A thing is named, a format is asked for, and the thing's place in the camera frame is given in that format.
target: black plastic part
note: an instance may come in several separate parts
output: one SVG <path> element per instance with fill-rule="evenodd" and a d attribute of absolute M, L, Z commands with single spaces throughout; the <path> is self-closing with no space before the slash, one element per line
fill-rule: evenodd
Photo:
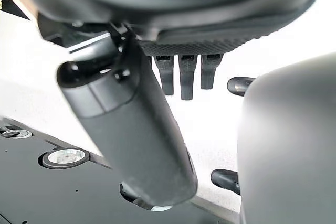
<path fill-rule="evenodd" d="M 197 177 L 180 129 L 150 63 L 133 36 L 110 72 L 84 77 L 81 86 L 57 80 L 92 140 L 123 180 L 152 206 L 171 206 L 191 199 Z M 124 80 L 115 78 L 128 69 Z"/>
<path fill-rule="evenodd" d="M 232 170 L 217 169 L 211 173 L 211 181 L 216 186 L 240 195 L 238 173 Z"/>
<path fill-rule="evenodd" d="M 51 162 L 48 157 L 56 152 L 56 151 L 59 151 L 59 150 L 65 150 L 67 148 L 56 148 L 54 149 L 53 151 L 51 152 L 48 152 L 46 153 L 43 157 L 42 157 L 42 165 L 45 167 L 45 168 L 49 168 L 49 169 L 68 169 L 68 168 L 73 168 L 73 167 L 76 167 L 78 165 L 81 165 L 81 164 L 84 164 L 85 162 L 87 162 L 90 158 L 90 154 L 88 151 L 85 151 L 83 149 L 79 149 L 79 148 L 76 148 L 76 150 L 80 150 L 82 152 L 84 152 L 85 156 L 83 159 L 77 161 L 77 162 L 73 162 L 73 163 L 70 163 L 70 164 L 56 164 L 56 163 L 53 163 Z"/>
<path fill-rule="evenodd" d="M 248 87 L 256 78 L 250 77 L 233 77 L 227 82 L 227 89 L 232 94 L 243 97 Z"/>
<path fill-rule="evenodd" d="M 194 75 L 197 65 L 197 55 L 181 55 L 180 65 L 181 99 L 192 100 L 194 90 Z"/>
<path fill-rule="evenodd" d="M 6 124 L 0 120 L 0 127 Z M 139 208 L 120 195 L 123 180 L 115 169 L 91 161 L 72 169 L 43 168 L 37 158 L 60 143 L 61 147 L 67 148 L 68 143 L 20 126 L 32 131 L 34 136 L 15 141 L 0 136 L 1 224 L 224 222 L 191 202 L 163 212 Z"/>
<path fill-rule="evenodd" d="M 215 72 L 221 64 L 223 55 L 202 55 L 201 65 L 201 89 L 212 89 L 214 87 Z"/>
<path fill-rule="evenodd" d="M 28 17 L 22 12 L 22 10 L 13 2 L 13 0 L 0 0 L 2 1 L 1 10 L 13 14 L 15 16 L 28 19 Z"/>
<path fill-rule="evenodd" d="M 157 68 L 160 72 L 162 90 L 165 95 L 174 94 L 174 56 L 154 57 Z"/>

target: white surface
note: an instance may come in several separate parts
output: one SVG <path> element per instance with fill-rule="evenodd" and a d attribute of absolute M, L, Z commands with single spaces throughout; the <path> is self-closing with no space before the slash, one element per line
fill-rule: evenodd
<path fill-rule="evenodd" d="M 214 89 L 200 89 L 200 59 L 194 99 L 181 101 L 177 60 L 175 95 L 167 97 L 190 150 L 199 180 L 198 196 L 239 212 L 240 198 L 210 181 L 217 168 L 237 170 L 236 129 L 242 98 L 230 94 L 227 81 L 257 77 L 275 68 L 336 51 L 334 0 L 317 0 L 298 20 L 268 37 L 253 40 L 224 56 Z M 60 93 L 55 71 L 70 56 L 40 39 L 30 22 L 0 12 L 0 115 L 100 154 Z"/>

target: black plastic lever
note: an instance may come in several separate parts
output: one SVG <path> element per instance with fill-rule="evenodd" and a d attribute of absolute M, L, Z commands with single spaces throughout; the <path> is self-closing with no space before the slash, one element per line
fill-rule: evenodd
<path fill-rule="evenodd" d="M 174 94 L 174 56 L 154 57 L 157 68 L 160 72 L 162 90 L 165 95 Z"/>
<path fill-rule="evenodd" d="M 178 58 L 178 64 L 180 65 L 181 99 L 191 100 L 193 98 L 197 55 L 181 55 Z"/>
<path fill-rule="evenodd" d="M 214 87 L 214 79 L 216 69 L 221 64 L 223 55 L 202 55 L 201 65 L 201 89 L 212 89 Z"/>
<path fill-rule="evenodd" d="M 211 181 L 216 186 L 240 195 L 238 173 L 232 170 L 217 169 L 211 173 Z"/>

